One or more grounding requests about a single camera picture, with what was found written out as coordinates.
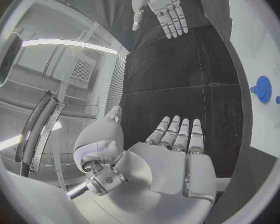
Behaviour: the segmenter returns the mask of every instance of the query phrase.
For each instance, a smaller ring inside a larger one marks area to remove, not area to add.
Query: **air vent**
[[[75,69],[72,73],[72,77],[77,78],[82,81],[89,82],[93,66],[78,59]]]

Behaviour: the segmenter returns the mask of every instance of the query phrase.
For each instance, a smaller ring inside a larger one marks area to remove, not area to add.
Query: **fluorescent light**
[[[60,123],[60,121],[58,121],[58,122],[55,123],[55,125],[54,125],[52,130],[59,129],[61,127],[62,127],[61,123]],[[1,142],[0,143],[0,151],[3,150],[3,149],[6,149],[6,148],[9,148],[11,146],[14,146],[14,145],[18,144],[20,137],[21,137],[21,134],[16,136],[16,137],[13,137],[13,138],[10,138],[8,140],[5,140],[5,141]]]
[[[67,195],[72,196],[76,193],[78,193],[80,190],[85,188],[87,186],[86,182],[81,183],[79,186],[75,187],[73,190],[70,190]]]
[[[79,46],[79,47],[85,47],[90,48],[94,50],[99,51],[105,51],[112,54],[117,55],[117,51],[112,50],[107,47],[98,46],[82,41],[71,41],[71,40],[62,40],[62,39],[38,39],[38,40],[29,40],[29,41],[23,41],[22,47],[26,46],[34,46],[34,45],[68,45],[68,46]]]

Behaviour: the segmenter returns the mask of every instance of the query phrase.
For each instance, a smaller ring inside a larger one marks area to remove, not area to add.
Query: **ventilation grille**
[[[88,82],[93,66],[78,59],[72,77]]]
[[[126,58],[129,54],[128,50],[121,46],[109,87],[107,103],[105,107],[105,115],[112,109],[113,106],[118,106],[123,96],[124,76],[126,67]]]

